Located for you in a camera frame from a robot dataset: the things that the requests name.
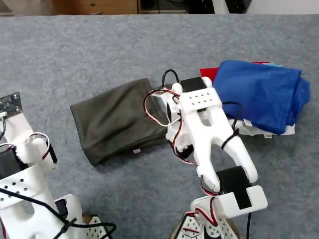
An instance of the white cloth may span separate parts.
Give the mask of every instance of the white cloth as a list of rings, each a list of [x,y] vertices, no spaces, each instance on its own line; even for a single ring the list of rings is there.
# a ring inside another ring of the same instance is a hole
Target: white cloth
[[[228,121],[229,121],[230,125],[233,125],[234,119],[229,119]],[[253,125],[248,126],[242,120],[237,121],[235,128],[238,128],[239,133],[242,135],[254,136],[257,134],[263,134],[265,138],[268,138],[268,137],[271,137],[272,135],[275,135],[274,133],[264,131],[262,129],[259,129],[259,128],[253,126]],[[286,131],[281,135],[291,135],[291,134],[295,134],[295,125],[293,125],[293,126],[287,125]]]

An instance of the gray felt surface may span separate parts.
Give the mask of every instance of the gray felt surface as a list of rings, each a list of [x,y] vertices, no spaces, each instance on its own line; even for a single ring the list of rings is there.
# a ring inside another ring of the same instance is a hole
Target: gray felt surface
[[[168,68],[181,79],[226,59],[272,60],[303,70],[312,99],[293,136],[242,137],[269,201],[252,217],[252,239],[319,234],[319,15],[55,16],[0,19],[0,94],[20,91],[26,117],[54,145],[47,176],[55,198],[78,195],[83,211],[118,225],[115,239],[165,239],[203,194],[192,166],[168,145],[93,167],[69,106]],[[217,170],[232,166],[213,148]],[[247,217],[236,219],[245,234]]]

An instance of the wooden drawer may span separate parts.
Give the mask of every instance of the wooden drawer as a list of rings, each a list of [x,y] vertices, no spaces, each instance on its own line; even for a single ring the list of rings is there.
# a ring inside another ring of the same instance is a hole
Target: wooden drawer
[[[138,0],[51,0],[55,14],[138,14]]]

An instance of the stack of clothes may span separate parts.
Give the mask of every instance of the stack of clothes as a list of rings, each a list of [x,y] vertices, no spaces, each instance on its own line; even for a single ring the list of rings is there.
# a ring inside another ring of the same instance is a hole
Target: stack of clothes
[[[301,77],[301,70],[286,68],[273,62],[227,60],[219,68],[201,69],[202,76],[213,81],[223,109],[239,121],[240,134],[293,134],[300,112],[310,100],[310,84]]]

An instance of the dark green cloth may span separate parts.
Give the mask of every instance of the dark green cloth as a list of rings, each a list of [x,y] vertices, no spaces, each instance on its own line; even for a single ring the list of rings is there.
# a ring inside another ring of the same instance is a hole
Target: dark green cloth
[[[92,165],[122,152],[166,142],[166,128],[150,120],[143,109],[151,89],[147,78],[139,79],[70,107],[82,149]],[[155,97],[149,98],[147,106],[154,117],[167,122]]]

